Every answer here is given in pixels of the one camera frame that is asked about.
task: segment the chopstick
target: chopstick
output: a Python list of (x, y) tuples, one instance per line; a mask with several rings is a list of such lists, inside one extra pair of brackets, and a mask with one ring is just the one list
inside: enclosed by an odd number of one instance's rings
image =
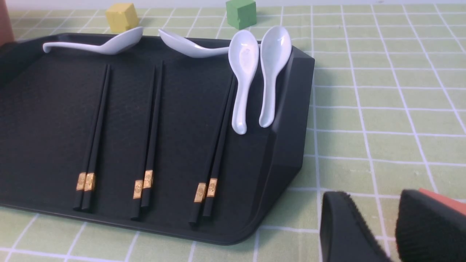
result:
[[(106, 74), (107, 74), (107, 65), (105, 66), (105, 75)], [(90, 132), (87, 144), (86, 144), (86, 151), (85, 151), (84, 160), (82, 163), (81, 173), (79, 173), (78, 183), (76, 185), (75, 202), (73, 204), (74, 210), (81, 210), (81, 202), (82, 202), (82, 195), (84, 192), (84, 184), (86, 182), (86, 174), (89, 168), (90, 154), (92, 150), (92, 144), (94, 141), (94, 135), (96, 133), (97, 118), (99, 117), (99, 109), (100, 109), (100, 104), (102, 102), (104, 87), (105, 87), (105, 84), (102, 84), (102, 88), (100, 90), (100, 94), (99, 94), (98, 101), (97, 101), (96, 110), (92, 118), (93, 120), (92, 120), (92, 125), (91, 125), (91, 132)]]
[(157, 73), (157, 68), (154, 66), (154, 75), (151, 81), (151, 88), (149, 88), (149, 110), (147, 112), (147, 119), (146, 119), (146, 127), (144, 128), (144, 142), (141, 148), (141, 165), (136, 173), (136, 180), (134, 181), (134, 191), (133, 191), (133, 200), (131, 203), (131, 220), (138, 220), (139, 219), (139, 211), (141, 207), (141, 198), (143, 194), (143, 185), (144, 185), (144, 177), (145, 177), (145, 166), (147, 162), (147, 154), (148, 154), (148, 145), (147, 142), (149, 141), (150, 131), (151, 131), (151, 111), (152, 111), (152, 101), (153, 101), (153, 94), (154, 94), (154, 87), (155, 87), (155, 77)]
[(99, 105), (99, 113), (97, 116), (96, 130), (94, 138), (92, 139), (92, 149), (89, 157), (89, 165), (86, 172), (86, 179), (84, 182), (84, 193), (82, 196), (82, 210), (89, 210), (91, 206), (91, 199), (94, 189), (96, 187), (96, 166), (99, 156), (99, 144), (102, 133), (103, 118), (105, 115), (105, 105), (107, 103), (109, 82), (110, 82), (111, 68), (110, 65), (105, 67), (105, 77), (103, 79), (102, 100)]
[(228, 132), (228, 123), (230, 122), (231, 106), (233, 101), (234, 87), (236, 86), (235, 78), (233, 78), (232, 85), (230, 87), (228, 102), (226, 103), (225, 113), (223, 115), (222, 128), (219, 134), (219, 141), (217, 142), (217, 151), (213, 160), (211, 176), (209, 180), (209, 186), (207, 188), (206, 201), (204, 203), (204, 210), (202, 216), (211, 217), (213, 198), (215, 197), (215, 191), (217, 189), (217, 182), (220, 175), (220, 167), (223, 157), (223, 149), (225, 147), (226, 133)]
[(146, 160), (146, 170), (144, 173), (144, 182), (143, 182), (143, 191), (142, 191), (142, 200), (141, 207), (148, 208), (149, 202), (151, 200), (151, 189), (154, 182), (154, 161), (155, 161), (155, 150), (157, 146), (157, 132), (158, 132), (158, 116), (160, 114), (160, 100), (162, 95), (162, 84), (163, 84), (163, 75), (164, 75), (164, 61), (162, 60), (159, 65), (159, 70), (157, 74), (157, 86), (155, 91), (154, 98), (154, 109), (152, 111), (152, 123), (151, 123), (151, 138), (149, 139), (149, 146), (147, 149), (147, 160)]
[(195, 226), (198, 223), (198, 218), (199, 218), (199, 213), (200, 213), (200, 210), (201, 210), (201, 207), (202, 207), (202, 203), (203, 203), (204, 199), (206, 198), (206, 188), (207, 188), (206, 182), (209, 180), (211, 167), (212, 167), (212, 162), (214, 161), (214, 158), (215, 158), (215, 153), (216, 153), (216, 148), (217, 148), (217, 141), (218, 141), (218, 138), (219, 138), (219, 135), (220, 135), (221, 128), (223, 126), (223, 118), (224, 118), (225, 110), (229, 110), (227, 108), (227, 105), (228, 105), (228, 100), (230, 98), (230, 93), (231, 93), (232, 86), (233, 85), (230, 85), (230, 89), (229, 89), (228, 93), (226, 94), (225, 99), (224, 99), (224, 101), (222, 103), (223, 112), (222, 112), (222, 115), (219, 118), (218, 124), (216, 125), (214, 136), (212, 138), (212, 144), (211, 144), (211, 147), (210, 147), (210, 151), (209, 151), (209, 153), (207, 155), (206, 166), (205, 166), (205, 169), (204, 169), (204, 172), (203, 172), (206, 177), (204, 179), (202, 179), (201, 182), (199, 182), (198, 187), (196, 189), (196, 193), (194, 194), (194, 203), (193, 203), (193, 206), (192, 206), (191, 216), (190, 216), (190, 219), (189, 219), (189, 224), (192, 225), (192, 226)]

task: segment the white spoon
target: white spoon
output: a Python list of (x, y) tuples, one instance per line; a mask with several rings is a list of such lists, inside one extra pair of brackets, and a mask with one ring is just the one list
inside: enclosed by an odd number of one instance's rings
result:
[(275, 119), (275, 83), (291, 55), (291, 38), (281, 26), (270, 28), (260, 45), (260, 63), (264, 76), (264, 96), (259, 125), (268, 127)]
[(143, 36), (143, 28), (137, 27), (121, 33), (101, 46), (69, 43), (69, 42), (48, 42), (42, 45), (45, 53), (50, 52), (52, 47), (73, 48), (89, 52), (100, 53), (102, 55), (116, 55), (126, 51), (136, 45)]
[(228, 47), (204, 48), (180, 35), (159, 29), (160, 38), (171, 49), (193, 58), (204, 58), (228, 53)]
[(246, 104), (249, 87), (259, 62), (259, 45), (254, 35), (247, 31), (237, 32), (230, 42), (228, 51), (230, 66), (238, 79), (238, 91), (233, 107), (232, 127), (240, 134), (246, 134)]

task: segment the table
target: table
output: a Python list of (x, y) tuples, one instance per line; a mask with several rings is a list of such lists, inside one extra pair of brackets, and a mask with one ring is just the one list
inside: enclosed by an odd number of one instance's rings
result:
[[(11, 10), (18, 40), (110, 33), (105, 10)], [(224, 8), (138, 9), (145, 35), (231, 39)], [(257, 7), (316, 59), (304, 163), (260, 229), (215, 246), (0, 208), (0, 261), (319, 261), (322, 194), (350, 193), (394, 261), (397, 205), (423, 187), (466, 202), (466, 5)]]

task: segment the textured black surface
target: textured black surface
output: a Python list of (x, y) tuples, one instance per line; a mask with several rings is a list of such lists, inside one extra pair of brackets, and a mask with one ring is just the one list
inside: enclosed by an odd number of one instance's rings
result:
[[(227, 55), (186, 57), (158, 37), (116, 56), (55, 48), (45, 41), (102, 44), (108, 35), (62, 34), (0, 52), (0, 204), (217, 244), (247, 238), (302, 165), (314, 59), (293, 48), (277, 80), (277, 117), (259, 126), (262, 74), (250, 89), (246, 135), (229, 130), (212, 221), (189, 227), (209, 144), (228, 92)], [(195, 40), (206, 47), (226, 40)], [(151, 204), (130, 221), (144, 144), (153, 67), (164, 60)], [(72, 210), (105, 64), (112, 66), (90, 213)]]
[(325, 192), (320, 229), (325, 262), (390, 262), (345, 192)]
[(417, 190), (403, 190), (395, 230), (404, 262), (465, 262), (466, 216)]

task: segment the black tray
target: black tray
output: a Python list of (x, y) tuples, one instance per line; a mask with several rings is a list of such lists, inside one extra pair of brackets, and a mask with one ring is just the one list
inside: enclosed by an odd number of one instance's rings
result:
[[(259, 126), (260, 65), (247, 107), (247, 133), (229, 125), (213, 219), (188, 223), (214, 125), (232, 71), (227, 55), (194, 59), (144, 36), (115, 56), (42, 43), (102, 44), (111, 35), (59, 34), (0, 48), (0, 205), (221, 245), (258, 227), (302, 166), (314, 59), (293, 47), (277, 79), (275, 122)], [(192, 39), (208, 48), (229, 40)], [(153, 66), (164, 85), (150, 211), (131, 221)], [(90, 213), (72, 209), (105, 64), (111, 86)]]

